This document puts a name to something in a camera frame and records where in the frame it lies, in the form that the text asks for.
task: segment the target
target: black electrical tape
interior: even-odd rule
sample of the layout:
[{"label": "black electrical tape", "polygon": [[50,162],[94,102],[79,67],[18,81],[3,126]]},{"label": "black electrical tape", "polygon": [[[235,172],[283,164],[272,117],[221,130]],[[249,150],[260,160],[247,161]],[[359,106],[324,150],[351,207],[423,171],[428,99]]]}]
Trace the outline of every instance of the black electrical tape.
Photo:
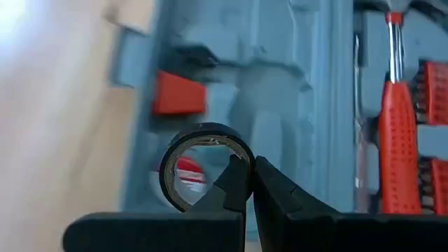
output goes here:
[{"label": "black electrical tape", "polygon": [[253,171],[255,158],[251,149],[232,128],[215,122],[195,124],[180,131],[169,143],[168,150],[160,163],[159,181],[163,195],[179,211],[187,211],[191,204],[186,202],[174,188],[176,163],[182,154],[192,146],[224,145],[247,163],[249,174]]}]

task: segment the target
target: tool case compartment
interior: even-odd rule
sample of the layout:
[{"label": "tool case compartment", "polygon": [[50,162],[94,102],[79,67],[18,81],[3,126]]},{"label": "tool case compartment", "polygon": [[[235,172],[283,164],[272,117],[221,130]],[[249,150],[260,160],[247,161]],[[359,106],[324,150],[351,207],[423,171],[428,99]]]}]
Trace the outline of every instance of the tool case compartment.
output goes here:
[{"label": "tool case compartment", "polygon": [[[254,155],[336,210],[369,210],[379,191],[378,149],[368,143],[365,163],[357,164],[353,35],[363,20],[360,110],[366,134],[375,135],[389,60],[383,13],[356,13],[352,0],[158,0],[151,19],[150,34],[122,28],[111,71],[114,82],[137,93],[122,211],[177,212],[155,174],[172,137],[206,121],[238,131]],[[407,71],[417,71],[420,57],[448,60],[448,51],[437,49],[448,44],[443,30],[412,10],[405,23]],[[219,64],[193,70],[177,64],[173,52],[197,48]],[[161,70],[203,84],[206,113],[152,115]],[[250,200],[246,224],[247,239],[257,239]]]}]

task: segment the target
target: gray plastic tool case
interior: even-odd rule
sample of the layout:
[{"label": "gray plastic tool case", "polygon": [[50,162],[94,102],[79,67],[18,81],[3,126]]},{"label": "gray plastic tool case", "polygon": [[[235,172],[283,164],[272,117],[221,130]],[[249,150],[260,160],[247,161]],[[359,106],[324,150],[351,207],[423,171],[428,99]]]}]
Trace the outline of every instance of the gray plastic tool case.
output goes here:
[{"label": "gray plastic tool case", "polygon": [[[207,86],[207,114],[189,123],[231,126],[255,155],[338,211],[357,211],[358,191],[377,194],[373,143],[359,168],[367,175],[358,178],[356,171],[353,39],[360,29],[359,109],[369,120],[381,109],[388,69],[383,13],[356,16],[352,0],[158,0],[154,9],[150,35],[122,29],[112,70],[115,82],[137,92],[123,211],[177,211],[154,190],[158,178],[149,173],[185,122],[151,118],[151,100],[161,62],[173,48],[188,46],[205,46],[220,61],[195,72]],[[417,71],[420,57],[448,60],[448,50],[439,49],[448,45],[447,34],[414,10],[405,17],[403,37],[407,72]],[[257,239],[252,208],[249,202],[247,238]]]}]

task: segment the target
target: wooden surface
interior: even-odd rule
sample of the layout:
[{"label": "wooden surface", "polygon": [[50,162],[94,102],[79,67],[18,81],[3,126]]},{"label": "wooden surface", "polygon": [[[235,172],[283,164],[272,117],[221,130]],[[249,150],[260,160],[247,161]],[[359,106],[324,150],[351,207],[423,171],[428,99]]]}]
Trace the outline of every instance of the wooden surface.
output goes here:
[{"label": "wooden surface", "polygon": [[113,210],[132,90],[109,88],[109,0],[0,0],[0,251],[61,251]]}]

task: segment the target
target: red screwdriver handle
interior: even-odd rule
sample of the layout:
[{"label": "red screwdriver handle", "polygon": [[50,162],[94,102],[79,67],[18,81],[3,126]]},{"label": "red screwdriver handle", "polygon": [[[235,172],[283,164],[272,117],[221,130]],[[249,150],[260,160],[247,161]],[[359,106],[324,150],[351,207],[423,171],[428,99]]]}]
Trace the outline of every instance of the red screwdriver handle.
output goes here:
[{"label": "red screwdriver handle", "polygon": [[415,114],[406,82],[386,82],[379,115],[385,214],[420,214]]}]

